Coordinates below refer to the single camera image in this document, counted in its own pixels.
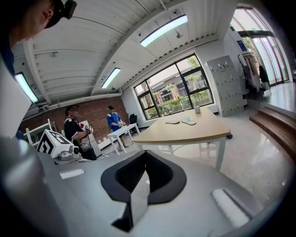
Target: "window frame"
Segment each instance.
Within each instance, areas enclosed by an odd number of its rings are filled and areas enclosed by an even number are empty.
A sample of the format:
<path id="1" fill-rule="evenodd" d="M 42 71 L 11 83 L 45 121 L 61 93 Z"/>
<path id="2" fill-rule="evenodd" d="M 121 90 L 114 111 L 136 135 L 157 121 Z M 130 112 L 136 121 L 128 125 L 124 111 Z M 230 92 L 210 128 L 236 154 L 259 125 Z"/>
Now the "window frame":
<path id="1" fill-rule="evenodd" d="M 194 108 L 190 96 L 191 96 L 192 94 L 196 94 L 196 93 L 199 93 L 199 92 L 204 91 L 204 90 L 209 90 L 209 92 L 210 92 L 210 96 L 211 96 L 211 101 L 212 101 L 212 102 L 211 102 L 211 103 L 208 103 L 208 104 L 205 104 L 205 105 L 202 105 L 202 106 L 207 106 L 207 105 L 210 105 L 210 104 L 213 104 L 213 103 L 214 103 L 214 98 L 213 98 L 213 94 L 212 94 L 212 91 L 211 91 L 211 88 L 210 88 L 210 84 L 209 84 L 209 82 L 208 82 L 208 79 L 207 79 L 207 77 L 206 77 L 206 75 L 205 75 L 205 73 L 204 73 L 204 69 L 202 68 L 202 66 L 197 67 L 197 68 L 195 68 L 195 69 L 191 69 L 191 70 L 186 71 L 186 72 L 184 72 L 184 73 L 181 73 L 179 67 L 177 66 L 177 63 L 179 63 L 179 62 L 181 62 L 181 61 L 183 61 L 183 60 L 186 60 L 187 58 L 190 58 L 190 57 L 192 57 L 192 56 L 195 56 L 195 58 L 197 59 L 199 65 L 201 65 L 200 61 L 198 60 L 198 57 L 196 56 L 195 53 L 193 53 L 193 54 L 191 54 L 191 55 L 189 55 L 189 56 L 186 56 L 186 57 L 184 57 L 184 58 L 182 58 L 182 59 L 180 59 L 180 60 L 178 60 L 178 61 L 173 62 L 172 64 L 168 65 L 167 67 L 161 69 L 160 71 L 154 73 L 154 74 L 151 75 L 150 77 L 148 77 L 148 78 L 146 78 L 145 80 L 141 81 L 139 84 L 137 84 L 137 85 L 134 87 L 134 90 L 135 90 L 135 93 L 136 93 L 136 97 L 138 98 L 139 104 L 140 104 L 140 106 L 141 106 L 141 109 L 142 109 L 142 112 L 143 112 L 143 114 L 144 114 L 144 117 L 145 117 L 146 121 L 161 117 L 160 112 L 159 112 L 159 109 L 158 109 L 158 106 L 157 106 L 157 103 L 156 103 L 156 101 L 155 101 L 155 99 L 154 99 L 154 97 L 153 97 L 152 89 L 151 89 L 151 87 L 150 87 L 149 84 L 148 84 L 148 80 L 149 80 L 151 77 L 155 76 L 156 74 L 162 72 L 163 70 L 165 70 L 165 69 L 167 69 L 167 68 L 169 68 L 169 67 L 171 67 L 171 66 L 173 66 L 173 65 L 175 65 L 175 67 L 177 68 L 178 73 L 179 73 L 179 76 L 180 76 L 181 80 L 183 81 L 183 84 L 184 84 L 184 87 L 185 87 L 185 90 L 186 90 L 186 93 L 187 93 L 187 97 L 188 97 L 188 99 L 189 99 L 189 103 L 190 103 L 190 106 L 191 106 L 191 108 L 189 108 L 189 110 Z M 205 84 L 207 85 L 207 87 L 204 87 L 204 88 L 201 88 L 201 89 L 196 89 L 196 90 L 190 92 L 190 91 L 189 91 L 189 88 L 188 88 L 188 85 L 187 85 L 187 82 L 186 82 L 184 76 L 190 75 L 190 74 L 195 73 L 195 72 L 198 72 L 198 71 L 201 71 L 201 73 L 202 73 L 202 75 L 203 75 L 203 78 L 204 78 L 204 81 L 205 81 Z M 139 86 L 139 85 L 141 85 L 143 82 L 146 82 L 146 85 L 147 85 L 147 87 L 148 87 L 148 91 L 142 93 L 141 95 L 137 95 L 136 87 Z M 148 95 L 148 94 L 150 94 L 150 96 L 151 96 L 151 99 L 152 99 L 152 102 L 153 102 L 153 106 L 150 106 L 150 107 L 144 109 L 144 107 L 143 107 L 143 105 L 142 105 L 142 103 L 141 103 L 141 98 L 144 97 L 144 96 L 146 96 L 146 95 Z M 145 111 L 148 110 L 148 109 L 152 109 L 152 108 L 154 108 L 154 107 L 156 108 L 156 112 L 157 112 L 157 115 L 158 115 L 158 116 L 155 117 L 155 118 L 147 118 Z"/>

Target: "black chair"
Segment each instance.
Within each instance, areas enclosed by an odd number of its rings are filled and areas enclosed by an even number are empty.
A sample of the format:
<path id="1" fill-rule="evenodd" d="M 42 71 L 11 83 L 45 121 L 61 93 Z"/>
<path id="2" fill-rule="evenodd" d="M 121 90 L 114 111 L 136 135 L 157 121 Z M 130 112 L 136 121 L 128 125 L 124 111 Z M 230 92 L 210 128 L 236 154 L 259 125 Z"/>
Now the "black chair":
<path id="1" fill-rule="evenodd" d="M 137 116 L 135 114 L 131 114 L 129 117 L 129 124 L 135 124 L 137 122 Z M 136 128 L 132 128 L 131 130 L 131 134 L 134 134 L 136 132 Z"/>

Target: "cap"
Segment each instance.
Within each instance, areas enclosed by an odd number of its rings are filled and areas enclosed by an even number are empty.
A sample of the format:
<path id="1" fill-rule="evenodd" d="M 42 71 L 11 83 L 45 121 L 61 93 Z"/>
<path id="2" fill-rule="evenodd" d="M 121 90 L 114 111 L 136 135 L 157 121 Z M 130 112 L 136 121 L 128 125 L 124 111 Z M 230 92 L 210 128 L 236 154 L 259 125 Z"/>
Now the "cap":
<path id="1" fill-rule="evenodd" d="M 65 114 L 67 114 L 69 112 L 69 110 L 71 110 L 73 107 L 79 108 L 79 105 L 70 105 L 70 106 L 67 106 L 66 109 L 65 109 Z"/>
<path id="2" fill-rule="evenodd" d="M 52 0 L 54 2 L 54 14 L 50 19 L 49 23 L 46 25 L 46 29 L 54 26 L 56 23 L 60 21 L 60 19 L 64 16 L 65 7 L 61 0 Z"/>

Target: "white table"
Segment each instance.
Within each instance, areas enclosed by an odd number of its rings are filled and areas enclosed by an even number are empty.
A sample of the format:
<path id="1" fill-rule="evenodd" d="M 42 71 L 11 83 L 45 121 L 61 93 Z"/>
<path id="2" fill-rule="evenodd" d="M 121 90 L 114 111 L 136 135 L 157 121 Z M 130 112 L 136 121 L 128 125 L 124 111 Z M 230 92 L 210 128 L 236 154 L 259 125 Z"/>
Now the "white table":
<path id="1" fill-rule="evenodd" d="M 117 141 L 118 141 L 120 147 L 122 148 L 122 150 L 123 150 L 124 153 L 126 154 L 126 153 L 127 153 L 127 152 L 126 152 L 126 149 L 124 148 L 122 142 L 120 141 L 119 136 L 120 136 L 121 134 L 124 134 L 124 133 L 128 132 L 128 133 L 129 133 L 129 137 L 130 137 L 130 139 L 131 139 L 131 141 L 132 141 L 133 139 L 132 139 L 131 134 L 130 134 L 130 130 L 131 130 L 132 128 L 136 128 L 137 133 L 140 134 L 140 131 L 139 131 L 139 128 L 138 128 L 137 124 L 130 124 L 130 125 L 123 126 L 123 127 L 121 127 L 120 129 L 118 129 L 118 130 L 116 130 L 116 131 L 114 131 L 114 132 L 112 132 L 112 133 L 110 133 L 110 134 L 107 135 L 107 137 L 109 138 L 110 142 L 112 143 L 112 146 L 114 147 L 114 149 L 115 149 L 117 155 L 120 155 L 120 154 L 119 154 L 119 152 L 118 152 L 118 150 L 117 150 L 117 147 L 115 146 L 115 144 L 114 144 L 112 138 L 116 138 L 116 139 L 117 139 Z"/>
<path id="2" fill-rule="evenodd" d="M 159 118 L 149 128 L 133 139 L 142 150 L 143 145 L 168 145 L 173 153 L 172 145 L 197 144 L 212 142 L 216 144 L 216 170 L 220 171 L 226 136 L 229 129 L 208 108 L 201 107 L 201 113 L 195 114 L 194 109 Z M 195 125 L 184 123 L 166 124 L 168 120 L 190 117 Z"/>

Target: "person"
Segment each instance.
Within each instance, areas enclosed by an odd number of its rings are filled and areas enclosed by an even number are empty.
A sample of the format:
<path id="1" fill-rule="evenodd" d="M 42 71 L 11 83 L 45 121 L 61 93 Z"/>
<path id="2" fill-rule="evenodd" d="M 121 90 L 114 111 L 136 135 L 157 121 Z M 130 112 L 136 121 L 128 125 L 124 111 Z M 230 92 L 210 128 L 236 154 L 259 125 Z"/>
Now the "person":
<path id="1" fill-rule="evenodd" d="M 122 123 L 121 117 L 118 113 L 114 112 L 113 106 L 108 106 L 108 114 L 107 114 L 107 122 L 109 127 L 112 129 L 112 131 L 116 131 L 121 128 L 120 123 Z M 122 142 L 123 146 L 125 148 L 129 147 L 127 144 L 125 144 L 123 139 L 123 134 L 120 135 L 120 141 Z"/>
<path id="2" fill-rule="evenodd" d="M 61 0 L 16 0 L 7 1 L 6 4 L 6 8 L 13 9 L 13 12 L 2 14 L 1 17 L 5 18 L 0 18 L 0 52 L 8 71 L 14 76 L 14 55 L 11 48 L 58 23 L 64 14 L 64 5 Z M 20 127 L 16 138 L 24 140 Z"/>
<path id="3" fill-rule="evenodd" d="M 79 147 L 79 152 L 81 156 L 88 160 L 96 160 L 97 157 L 91 147 L 88 135 L 92 133 L 92 128 L 84 131 L 79 126 L 77 120 L 78 114 L 78 105 L 68 106 L 65 110 L 66 120 L 64 123 L 64 131 L 66 138 L 75 146 Z"/>

